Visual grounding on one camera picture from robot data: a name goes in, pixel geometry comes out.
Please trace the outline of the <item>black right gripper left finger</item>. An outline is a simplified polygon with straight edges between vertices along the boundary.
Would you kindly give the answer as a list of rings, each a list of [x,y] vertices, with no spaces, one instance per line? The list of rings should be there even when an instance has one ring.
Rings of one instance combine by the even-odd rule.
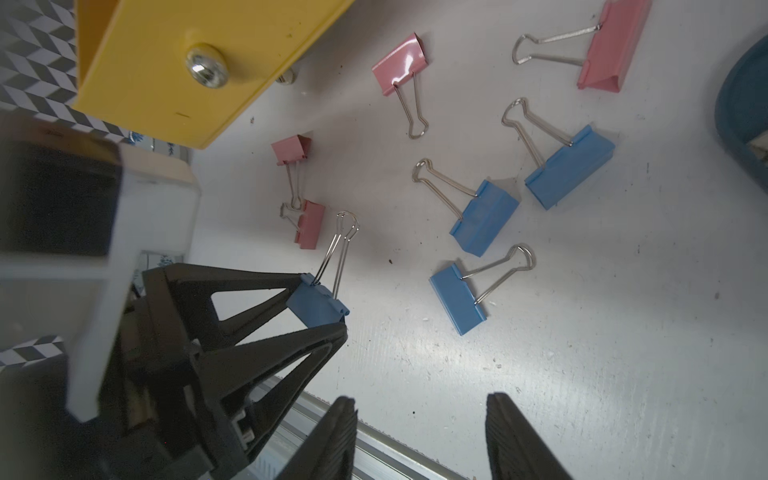
[[[277,479],[351,479],[357,425],[355,401],[338,397]]]

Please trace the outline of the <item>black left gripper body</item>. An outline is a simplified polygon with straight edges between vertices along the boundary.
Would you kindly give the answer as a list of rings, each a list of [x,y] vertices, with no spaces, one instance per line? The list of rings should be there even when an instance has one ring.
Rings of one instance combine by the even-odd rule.
[[[200,360],[220,345],[187,319],[216,323],[209,299],[148,281],[123,317],[99,395],[93,479],[231,479],[246,467],[242,408],[204,384]]]

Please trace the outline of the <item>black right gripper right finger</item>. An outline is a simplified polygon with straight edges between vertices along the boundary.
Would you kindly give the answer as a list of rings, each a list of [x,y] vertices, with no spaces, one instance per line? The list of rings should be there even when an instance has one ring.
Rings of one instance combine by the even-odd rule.
[[[572,479],[506,393],[487,396],[485,435],[492,479]]]

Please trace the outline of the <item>blue binder clip low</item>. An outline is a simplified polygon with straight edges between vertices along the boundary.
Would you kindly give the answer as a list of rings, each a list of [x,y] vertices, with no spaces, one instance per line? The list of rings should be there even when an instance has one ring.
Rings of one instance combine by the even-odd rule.
[[[350,310],[338,299],[341,278],[345,266],[349,245],[359,232],[360,225],[356,215],[343,210],[336,214],[336,232],[326,250],[323,261],[315,275],[301,275],[301,283],[286,302],[288,309],[308,329],[344,323]],[[321,279],[331,263],[335,253],[339,253],[338,264],[331,288]]]

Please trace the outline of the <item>blue binder clip mid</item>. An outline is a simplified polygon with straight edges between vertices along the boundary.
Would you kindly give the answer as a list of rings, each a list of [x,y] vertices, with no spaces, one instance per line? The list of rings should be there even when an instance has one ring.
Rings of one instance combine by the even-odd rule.
[[[467,282],[468,279],[513,260],[517,254],[525,259],[523,264],[511,268],[480,295],[473,293]],[[533,250],[526,244],[518,243],[512,245],[502,259],[468,273],[462,272],[456,263],[451,263],[448,267],[433,274],[429,282],[455,330],[460,336],[463,336],[487,320],[482,303],[493,292],[514,274],[531,271],[536,267],[536,264]]]

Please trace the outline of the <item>yellow drawer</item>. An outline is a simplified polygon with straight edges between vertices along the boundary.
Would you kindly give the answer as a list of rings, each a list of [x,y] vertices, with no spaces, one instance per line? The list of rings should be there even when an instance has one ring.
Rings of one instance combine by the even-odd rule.
[[[204,149],[347,1],[78,0],[75,110]]]

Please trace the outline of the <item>blue binder clip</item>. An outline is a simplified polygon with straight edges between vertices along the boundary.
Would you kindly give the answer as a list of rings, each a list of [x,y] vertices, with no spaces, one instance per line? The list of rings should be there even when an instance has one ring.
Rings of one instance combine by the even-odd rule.
[[[466,207],[460,210],[432,181],[421,176],[422,169],[469,196]],[[456,216],[450,234],[464,252],[476,257],[485,254],[519,206],[517,199],[491,181],[484,180],[477,189],[469,189],[438,172],[429,158],[419,160],[411,176],[414,183],[426,185]]]
[[[545,159],[522,123],[509,118],[508,114],[515,107],[521,107],[523,116],[530,123],[560,142],[562,147]],[[506,107],[501,123],[518,133],[532,156],[537,168],[525,179],[525,186],[545,210],[557,205],[607,163],[616,148],[611,140],[596,132],[590,125],[584,126],[575,136],[567,136],[534,114],[526,97],[519,97]]]

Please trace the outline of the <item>pink binder clip lower left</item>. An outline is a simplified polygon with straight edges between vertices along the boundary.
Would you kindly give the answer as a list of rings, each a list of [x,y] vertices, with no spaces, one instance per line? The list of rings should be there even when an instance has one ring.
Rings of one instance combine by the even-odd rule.
[[[323,205],[309,200],[302,200],[298,208],[292,207],[289,202],[280,206],[280,217],[294,226],[296,230],[294,242],[304,250],[316,248],[324,214]]]

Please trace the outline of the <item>pink binder clip centre top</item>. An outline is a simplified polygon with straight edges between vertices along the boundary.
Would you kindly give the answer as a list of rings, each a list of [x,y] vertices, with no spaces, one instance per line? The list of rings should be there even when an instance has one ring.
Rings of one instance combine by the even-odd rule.
[[[399,99],[409,124],[407,135],[412,140],[422,138],[430,127],[422,112],[418,86],[418,75],[428,65],[422,39],[416,33],[411,33],[371,68],[382,94],[384,96],[395,94]],[[403,91],[404,85],[408,82],[412,84],[414,90],[415,113],[409,109]]]

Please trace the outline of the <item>pink binder clip right small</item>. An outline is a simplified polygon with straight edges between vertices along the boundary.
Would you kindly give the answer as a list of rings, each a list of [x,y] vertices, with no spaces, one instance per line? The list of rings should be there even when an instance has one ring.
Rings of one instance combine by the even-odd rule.
[[[528,33],[521,35],[513,46],[512,61],[516,65],[531,60],[575,65],[581,68],[577,79],[577,87],[580,90],[596,89],[618,93],[631,66],[651,6],[651,0],[606,1],[597,23],[593,26],[549,37],[536,37]],[[526,41],[542,45],[584,35],[592,36],[584,58],[519,54],[521,45]]]

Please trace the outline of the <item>aluminium front rail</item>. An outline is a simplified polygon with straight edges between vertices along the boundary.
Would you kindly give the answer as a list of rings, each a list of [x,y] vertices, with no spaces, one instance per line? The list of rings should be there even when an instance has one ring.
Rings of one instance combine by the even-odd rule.
[[[240,479],[275,479],[317,426],[330,404],[303,392]],[[463,476],[360,421],[354,479],[461,479]]]

